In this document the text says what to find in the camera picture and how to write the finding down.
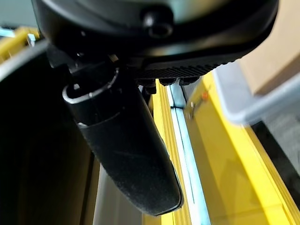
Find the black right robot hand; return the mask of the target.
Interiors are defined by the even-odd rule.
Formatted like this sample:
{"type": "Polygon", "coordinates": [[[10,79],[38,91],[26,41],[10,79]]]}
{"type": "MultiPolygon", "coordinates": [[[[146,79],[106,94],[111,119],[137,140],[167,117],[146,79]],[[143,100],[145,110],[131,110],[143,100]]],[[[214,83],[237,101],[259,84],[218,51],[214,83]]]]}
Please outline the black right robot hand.
{"type": "Polygon", "coordinates": [[[125,197],[160,216],[184,195],[139,90],[188,85],[242,58],[271,33],[277,0],[34,0],[53,68],[90,149],[125,197]]]}

